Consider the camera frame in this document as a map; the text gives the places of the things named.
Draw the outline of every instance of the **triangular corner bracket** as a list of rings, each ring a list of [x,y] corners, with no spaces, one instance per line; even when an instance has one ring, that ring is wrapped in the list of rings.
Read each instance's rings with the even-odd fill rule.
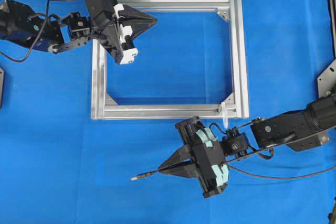
[[[227,10],[218,10],[217,14],[218,14],[219,17],[221,17],[226,22],[230,21]]]
[[[224,102],[226,104],[234,104],[235,103],[235,96],[234,93],[232,92],[225,100]]]
[[[118,105],[116,101],[112,97],[110,97],[110,95],[107,93],[105,94],[105,104],[106,105]]]

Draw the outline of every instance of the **metal bracket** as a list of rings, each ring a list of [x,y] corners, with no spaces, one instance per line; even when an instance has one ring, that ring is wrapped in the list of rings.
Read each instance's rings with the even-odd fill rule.
[[[323,72],[317,77],[317,86],[319,97],[325,97],[331,94],[333,86],[336,84],[336,60],[334,60]]]
[[[2,93],[4,87],[5,71],[0,68],[0,109],[2,107]]]
[[[242,0],[118,0],[142,12],[217,13],[229,22],[233,92],[225,99],[228,118],[249,117]],[[221,104],[117,105],[107,94],[105,49],[93,40],[91,118],[222,118]]]

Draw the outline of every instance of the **robotic arm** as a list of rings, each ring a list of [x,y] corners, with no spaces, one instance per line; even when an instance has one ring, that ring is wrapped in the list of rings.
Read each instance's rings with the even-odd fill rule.
[[[0,4],[0,39],[29,48],[23,60],[13,60],[0,52],[2,55],[22,62],[32,49],[58,54],[97,39],[116,64],[128,64],[134,62],[138,54],[133,40],[156,24],[155,18],[119,4],[117,0],[85,0],[90,14],[88,18],[81,17],[79,12],[70,13],[65,18],[55,14],[48,16],[50,1],[75,0],[48,0],[46,14],[36,13],[28,5],[13,0],[4,0]],[[60,30],[64,26],[68,27],[70,42],[64,42]]]
[[[250,145],[245,133],[239,132],[239,128],[249,124],[259,146],[258,150]],[[213,134],[213,125],[225,134],[222,141]],[[229,163],[254,154],[271,159],[274,148],[281,145],[287,145],[296,152],[321,146],[329,141],[327,130],[335,126],[336,94],[309,103],[304,110],[289,111],[269,119],[257,118],[226,132],[216,123],[205,127],[195,116],[175,125],[183,146],[157,170],[140,174],[132,180],[145,178],[156,172],[197,178],[203,197],[211,197],[222,193],[226,188]],[[270,155],[262,154],[263,151],[269,151]]]

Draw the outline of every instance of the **white clip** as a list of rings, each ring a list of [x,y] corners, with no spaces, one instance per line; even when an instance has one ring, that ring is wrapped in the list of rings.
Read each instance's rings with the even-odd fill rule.
[[[223,125],[224,125],[224,128],[227,129],[227,128],[229,127],[229,120],[228,120],[228,118],[227,118],[228,113],[227,113],[227,107],[226,107],[225,102],[222,102],[222,103],[220,104],[220,107],[221,107],[220,115],[221,115],[222,118],[223,118]]]
[[[120,17],[119,17],[118,11],[124,10],[124,6],[122,4],[117,4],[113,8],[114,8],[114,14],[116,15],[116,18],[119,19]]]

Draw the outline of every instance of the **blue surface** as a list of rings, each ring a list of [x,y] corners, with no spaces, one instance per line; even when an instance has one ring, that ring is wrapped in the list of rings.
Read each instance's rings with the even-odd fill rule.
[[[45,10],[46,0],[17,1]],[[327,0],[243,0],[243,9],[251,117],[304,108],[333,59]],[[76,10],[87,14],[83,2],[51,6],[59,16]],[[207,15],[155,15],[158,25],[135,41],[133,65],[109,60],[110,94],[125,104],[211,103],[229,94],[225,24]],[[5,41],[0,49],[17,58],[26,52]],[[197,180],[131,182],[181,145],[177,121],[90,120],[91,50],[33,52],[24,64],[0,58],[0,223],[327,223],[333,173],[278,182],[231,171],[225,192],[210,199]],[[251,157],[236,166],[281,176],[327,168],[336,161],[331,135],[322,148],[281,147],[271,161]]]

